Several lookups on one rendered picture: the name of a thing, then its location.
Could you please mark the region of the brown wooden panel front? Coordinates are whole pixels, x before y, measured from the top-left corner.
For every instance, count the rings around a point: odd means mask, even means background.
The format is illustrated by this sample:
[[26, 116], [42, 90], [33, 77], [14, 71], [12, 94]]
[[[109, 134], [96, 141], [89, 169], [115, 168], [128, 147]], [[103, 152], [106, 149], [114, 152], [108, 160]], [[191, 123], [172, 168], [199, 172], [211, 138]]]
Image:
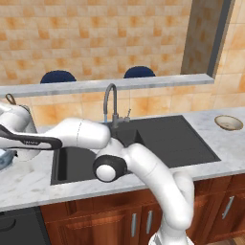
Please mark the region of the brown wooden panel front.
[[96, 212], [112, 210], [117, 207], [155, 202], [156, 198], [149, 189], [140, 189], [104, 196], [91, 197], [80, 200], [41, 206], [41, 211], [50, 216], [68, 216], [76, 212]]

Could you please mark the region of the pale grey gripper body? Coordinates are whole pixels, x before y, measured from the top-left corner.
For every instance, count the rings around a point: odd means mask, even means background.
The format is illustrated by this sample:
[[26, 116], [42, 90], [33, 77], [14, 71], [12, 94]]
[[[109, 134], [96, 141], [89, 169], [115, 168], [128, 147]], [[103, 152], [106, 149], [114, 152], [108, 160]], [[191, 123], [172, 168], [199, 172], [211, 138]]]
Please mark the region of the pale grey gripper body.
[[0, 170], [8, 167], [12, 159], [17, 155], [16, 150], [4, 150], [0, 149]]

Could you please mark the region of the beige bowl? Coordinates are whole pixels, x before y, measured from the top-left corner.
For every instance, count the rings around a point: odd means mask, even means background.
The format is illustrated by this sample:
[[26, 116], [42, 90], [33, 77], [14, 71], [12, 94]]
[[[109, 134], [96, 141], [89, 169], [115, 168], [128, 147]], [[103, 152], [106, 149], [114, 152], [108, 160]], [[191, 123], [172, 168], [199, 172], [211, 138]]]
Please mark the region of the beige bowl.
[[243, 122], [235, 117], [220, 115], [214, 118], [214, 122], [222, 129], [234, 131], [243, 128]]

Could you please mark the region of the black dishwasher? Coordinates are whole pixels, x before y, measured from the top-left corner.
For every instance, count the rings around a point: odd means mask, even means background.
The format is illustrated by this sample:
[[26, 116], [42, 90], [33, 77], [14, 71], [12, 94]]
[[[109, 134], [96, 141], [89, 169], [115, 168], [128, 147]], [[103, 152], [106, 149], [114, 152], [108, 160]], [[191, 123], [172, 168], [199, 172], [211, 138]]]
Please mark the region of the black dishwasher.
[[0, 212], [0, 245], [51, 245], [40, 208]]

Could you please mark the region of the brown wooden drawer front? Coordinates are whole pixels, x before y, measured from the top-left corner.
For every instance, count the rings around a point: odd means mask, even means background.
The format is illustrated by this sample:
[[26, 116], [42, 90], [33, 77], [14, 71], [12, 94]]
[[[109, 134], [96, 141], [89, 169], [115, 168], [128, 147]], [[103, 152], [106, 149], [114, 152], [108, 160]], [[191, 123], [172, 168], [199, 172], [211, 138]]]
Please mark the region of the brown wooden drawer front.
[[194, 188], [196, 196], [245, 189], [245, 173], [195, 181]]

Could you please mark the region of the dark grey sink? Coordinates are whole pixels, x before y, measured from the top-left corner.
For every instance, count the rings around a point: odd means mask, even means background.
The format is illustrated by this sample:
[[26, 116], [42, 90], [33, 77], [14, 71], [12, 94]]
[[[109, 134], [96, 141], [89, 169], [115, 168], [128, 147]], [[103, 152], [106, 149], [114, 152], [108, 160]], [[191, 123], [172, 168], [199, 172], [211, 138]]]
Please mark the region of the dark grey sink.
[[[219, 157], [182, 116], [121, 122], [112, 137], [123, 146], [139, 143], [151, 150], [169, 168], [219, 162]], [[63, 147], [54, 151], [51, 184], [95, 179], [96, 154], [89, 149]]]

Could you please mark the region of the brown wooden cupboard door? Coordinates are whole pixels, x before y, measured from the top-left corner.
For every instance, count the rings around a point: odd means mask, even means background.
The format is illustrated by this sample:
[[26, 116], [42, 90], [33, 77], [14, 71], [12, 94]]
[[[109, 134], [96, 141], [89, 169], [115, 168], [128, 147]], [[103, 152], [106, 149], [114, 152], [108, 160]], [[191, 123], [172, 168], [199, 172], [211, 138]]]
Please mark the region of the brown wooden cupboard door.
[[[225, 217], [222, 213], [230, 200], [234, 196], [232, 206]], [[207, 237], [207, 242], [212, 243], [229, 238], [234, 238], [245, 234], [245, 189], [231, 190], [226, 193], [220, 209], [213, 221], [212, 228]]]
[[[51, 245], [138, 245], [140, 207], [101, 212], [46, 223]], [[132, 213], [137, 214], [136, 234], [131, 237]]]
[[[148, 212], [153, 211], [150, 233], [145, 232]], [[158, 231], [162, 219], [162, 210], [158, 204], [147, 204], [142, 206], [140, 245], [148, 245], [149, 239]]]

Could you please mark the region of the dark blue chair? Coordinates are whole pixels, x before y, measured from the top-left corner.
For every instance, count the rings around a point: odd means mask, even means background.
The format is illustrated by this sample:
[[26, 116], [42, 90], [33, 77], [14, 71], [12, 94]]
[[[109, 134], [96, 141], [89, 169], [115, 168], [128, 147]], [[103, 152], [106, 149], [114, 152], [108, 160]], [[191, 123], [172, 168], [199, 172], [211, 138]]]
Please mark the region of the dark blue chair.
[[56, 70], [46, 73], [40, 83], [57, 83], [76, 81], [76, 78], [67, 71]]
[[129, 68], [124, 74], [124, 78], [149, 78], [154, 76], [154, 72], [145, 66], [135, 66]]

